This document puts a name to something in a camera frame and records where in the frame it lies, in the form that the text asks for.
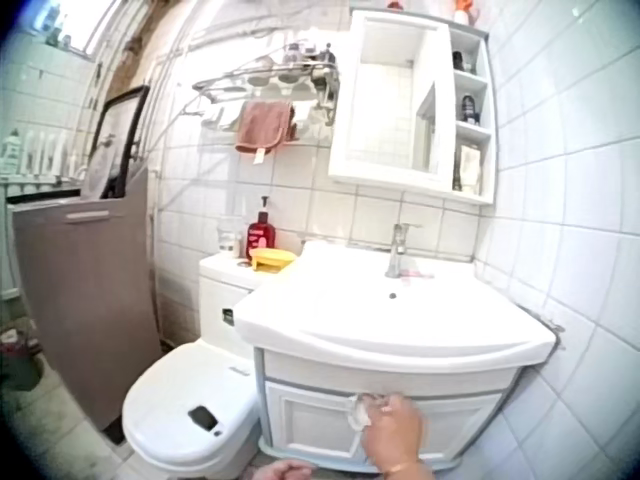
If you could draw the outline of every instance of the toilet seat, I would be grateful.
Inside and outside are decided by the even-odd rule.
[[[217,419],[211,431],[189,417],[198,406]],[[143,373],[129,390],[122,412],[134,450],[178,473],[202,474],[224,464],[257,421],[253,365],[200,342],[176,348]]]

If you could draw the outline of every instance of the toilet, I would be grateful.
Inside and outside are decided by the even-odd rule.
[[[253,349],[229,325],[231,309],[272,275],[223,254],[199,268],[201,337],[138,378],[122,425],[133,450],[172,477],[227,480],[240,476],[260,437]]]

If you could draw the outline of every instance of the window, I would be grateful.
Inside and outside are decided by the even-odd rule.
[[[52,18],[55,18],[55,25],[62,26],[59,40],[62,41],[65,35],[69,35],[72,49],[91,55],[121,3],[122,0],[45,1],[34,26],[46,34]]]

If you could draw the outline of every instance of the towel rack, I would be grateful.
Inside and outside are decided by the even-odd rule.
[[[317,69],[322,70],[323,76],[326,80],[326,89],[317,89],[311,82],[311,75]],[[318,61],[303,61],[291,64],[279,64],[270,68],[266,67],[253,67],[253,68],[241,68],[233,70],[231,72],[223,73],[214,78],[201,80],[193,84],[193,89],[207,98],[211,104],[224,103],[236,100],[250,100],[254,98],[261,99],[279,99],[285,100],[288,97],[286,95],[278,95],[270,97],[269,85],[264,87],[253,86],[248,84],[246,79],[253,75],[261,75],[264,77],[277,77],[282,73],[295,72],[300,77],[295,84],[289,84],[277,81],[277,83],[270,82],[269,85],[277,85],[279,91],[284,87],[285,89],[291,89],[290,94],[300,93],[300,89],[296,92],[296,87],[306,85],[310,87],[308,94],[310,98],[305,100],[312,100],[316,98],[318,100],[317,108],[324,110],[326,114],[326,126],[333,126],[335,121],[335,111],[338,102],[338,94],[340,92],[340,75],[338,67],[335,63],[330,62],[318,62]],[[311,96],[313,90],[316,91],[315,97]],[[290,97],[290,100],[294,102],[300,99]],[[203,115],[204,112],[184,112],[186,115]]]

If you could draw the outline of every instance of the red soap bottle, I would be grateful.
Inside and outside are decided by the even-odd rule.
[[[247,250],[245,253],[249,260],[251,260],[249,252],[254,248],[273,248],[276,244],[276,229],[269,223],[267,200],[269,197],[262,197],[263,209],[258,213],[258,221],[249,225],[247,230]]]

